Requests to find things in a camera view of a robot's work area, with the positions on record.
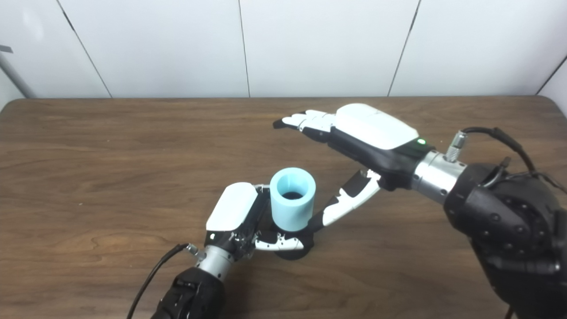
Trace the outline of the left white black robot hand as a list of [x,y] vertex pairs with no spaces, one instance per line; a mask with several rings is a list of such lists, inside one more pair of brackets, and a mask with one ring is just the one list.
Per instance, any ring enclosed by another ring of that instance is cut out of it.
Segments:
[[313,246],[310,237],[259,229],[270,201],[266,184],[239,182],[227,186],[206,222],[204,248],[193,244],[186,247],[197,259],[195,267],[223,282],[235,262],[251,258],[257,250],[309,252]]

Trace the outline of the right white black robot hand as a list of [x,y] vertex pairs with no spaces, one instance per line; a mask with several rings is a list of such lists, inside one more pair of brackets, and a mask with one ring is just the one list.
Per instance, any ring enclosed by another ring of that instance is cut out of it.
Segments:
[[445,205],[466,165],[458,161],[466,133],[458,131],[446,154],[421,139],[417,130],[369,105],[345,105],[336,113],[307,110],[273,123],[296,129],[362,164],[327,206],[310,218],[318,231],[348,214],[380,190],[414,190]]

